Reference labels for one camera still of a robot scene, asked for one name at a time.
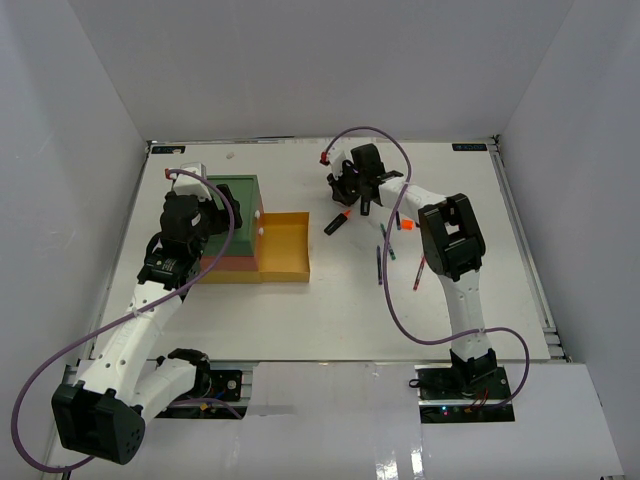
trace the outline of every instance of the orange marker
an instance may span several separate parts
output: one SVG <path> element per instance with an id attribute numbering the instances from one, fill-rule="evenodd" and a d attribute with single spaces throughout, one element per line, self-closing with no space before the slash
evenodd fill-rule
<path id="1" fill-rule="evenodd" d="M 331 220 L 331 223 L 327 225 L 326 228 L 324 229 L 324 233 L 326 233 L 327 235 L 331 235 L 333 232 L 335 232 L 338 228 L 342 226 L 344 222 L 349 220 L 350 213 L 351 213 L 351 210 L 347 210 L 346 212 L 339 214 L 336 218 Z"/>

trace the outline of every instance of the green pen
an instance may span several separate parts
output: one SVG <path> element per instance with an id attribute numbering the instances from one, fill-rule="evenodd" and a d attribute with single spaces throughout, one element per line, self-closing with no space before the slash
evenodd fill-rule
<path id="1" fill-rule="evenodd" d="M 380 231 L 382 232 L 382 238 L 387 239 L 387 230 L 384 228 L 384 224 L 381 223 L 380 224 Z M 393 251 L 393 248 L 391 248 L 391 242 L 389 242 L 389 256 L 391 257 L 391 260 L 395 260 L 396 259 L 396 254 Z"/>

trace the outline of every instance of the yellow tray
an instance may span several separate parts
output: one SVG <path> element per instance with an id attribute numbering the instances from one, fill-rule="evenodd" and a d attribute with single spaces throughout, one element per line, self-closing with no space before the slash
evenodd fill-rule
<path id="1" fill-rule="evenodd" d="M 210 272 L 201 283 L 308 283 L 309 212 L 265 213 L 259 270 Z"/>

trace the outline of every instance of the metal frame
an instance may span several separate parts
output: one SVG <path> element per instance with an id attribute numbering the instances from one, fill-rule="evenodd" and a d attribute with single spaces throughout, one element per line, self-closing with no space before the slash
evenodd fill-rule
<path id="1" fill-rule="evenodd" d="M 120 239 L 118 242 L 118 247 L 116 249 L 116 254 L 113 257 L 113 262 L 111 264 L 111 269 L 109 270 L 109 280 L 107 281 L 107 288 L 102 292 L 100 299 L 100 308 L 98 309 L 98 314 L 95 316 L 94 320 L 91 322 L 87 333 L 93 332 L 100 327 L 100 323 L 102 321 L 102 316 L 104 315 L 104 311 L 107 308 L 107 301 L 109 300 L 109 292 L 111 291 L 111 285 L 113 284 L 113 278 L 116 274 L 116 267 L 118 266 L 118 261 L 120 260 L 120 255 L 122 254 L 122 248 L 124 246 L 124 239 L 129 231 L 129 224 L 131 223 L 131 217 L 133 216 L 133 208 L 135 207 L 136 201 L 138 200 L 138 195 L 140 194 L 140 184 L 142 183 L 142 177 L 144 175 L 144 171 L 147 168 L 147 161 L 149 160 L 149 147 L 145 147 L 146 157 L 144 162 L 142 163 L 142 167 L 138 173 L 138 178 L 136 180 L 136 185 L 133 190 L 133 194 L 131 195 L 131 199 L 129 200 L 129 206 L 127 208 L 127 217 L 122 224 L 120 229 Z M 91 356 L 91 352 L 93 351 L 93 347 L 95 346 L 96 339 L 92 339 L 90 342 L 86 342 L 81 348 L 80 354 L 78 355 L 79 360 L 87 360 Z"/>
<path id="2" fill-rule="evenodd" d="M 544 323 L 542 324 L 542 327 L 553 328 L 555 331 L 556 324 L 553 321 L 553 315 L 551 314 L 551 309 L 549 308 L 547 297 L 544 293 L 544 289 L 542 288 L 542 282 L 540 281 L 538 270 L 536 269 L 535 263 L 533 261 L 533 256 L 531 255 L 529 242 L 527 241 L 527 237 L 525 236 L 524 228 L 522 226 L 522 222 L 520 221 L 520 215 L 518 214 L 518 210 L 513 199 L 513 194 L 511 193 L 511 187 L 509 186 L 509 181 L 507 179 L 507 172 L 504 167 L 504 162 L 502 161 L 502 157 L 500 156 L 500 144 L 498 143 L 499 136 L 496 135 L 492 138 L 492 140 L 494 141 L 494 143 L 491 144 L 487 142 L 487 147 L 489 149 L 491 159 L 493 160 L 493 168 L 496 172 L 498 183 L 500 184 L 500 190 L 502 191 L 502 197 L 504 198 L 504 203 L 507 207 L 507 213 L 509 214 L 509 219 L 511 220 L 513 233 L 515 234 L 518 241 L 518 248 L 520 250 L 520 256 L 522 257 L 522 263 L 525 266 L 529 284 L 534 289 L 534 294 L 538 299 L 539 307 L 543 315 Z"/>

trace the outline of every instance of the red pen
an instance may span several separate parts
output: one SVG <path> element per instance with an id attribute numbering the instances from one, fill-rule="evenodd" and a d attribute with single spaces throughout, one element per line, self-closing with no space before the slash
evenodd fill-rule
<path id="1" fill-rule="evenodd" d="M 427 259 L 424 258 L 424 254 L 422 254 L 422 259 L 420 259 L 420 266 L 418 267 L 418 274 L 416 275 L 416 281 L 413 282 L 413 291 L 418 290 L 418 285 L 420 285 L 420 278 L 422 277 L 422 270 L 424 270 L 424 264 L 427 262 Z"/>

